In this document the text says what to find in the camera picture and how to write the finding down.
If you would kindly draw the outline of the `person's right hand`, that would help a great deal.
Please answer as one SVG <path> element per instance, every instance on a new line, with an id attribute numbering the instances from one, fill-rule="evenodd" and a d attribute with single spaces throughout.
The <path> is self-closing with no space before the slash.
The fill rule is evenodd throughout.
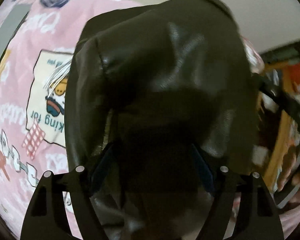
<path id="1" fill-rule="evenodd" d="M 290 146 L 283 157 L 274 199 L 280 209 L 288 204 L 292 206 L 300 204 L 300 144 Z"/>

